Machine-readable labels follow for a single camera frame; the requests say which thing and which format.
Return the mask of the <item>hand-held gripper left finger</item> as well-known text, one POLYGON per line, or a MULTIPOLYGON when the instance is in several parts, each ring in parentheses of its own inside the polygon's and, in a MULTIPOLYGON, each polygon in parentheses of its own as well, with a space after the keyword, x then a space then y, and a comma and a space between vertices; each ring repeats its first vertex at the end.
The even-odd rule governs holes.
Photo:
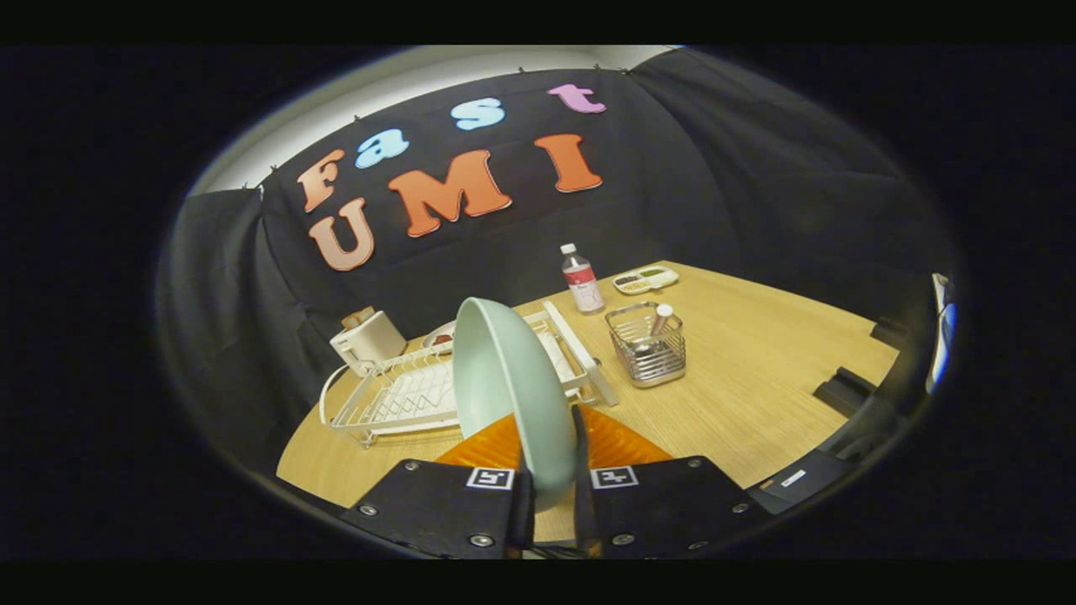
POLYGON ((341 517, 431 558, 518 559, 534 543, 535 487, 514 416, 434 462, 401 460, 341 517))

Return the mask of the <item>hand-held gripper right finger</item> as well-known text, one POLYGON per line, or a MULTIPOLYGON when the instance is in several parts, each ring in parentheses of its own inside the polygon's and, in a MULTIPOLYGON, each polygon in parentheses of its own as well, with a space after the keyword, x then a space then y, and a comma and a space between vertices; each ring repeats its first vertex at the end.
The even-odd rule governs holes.
POLYGON ((718 555, 767 529, 773 515, 702 455, 645 464, 591 465, 597 436, 585 409, 577 430, 575 540, 605 560, 718 555))

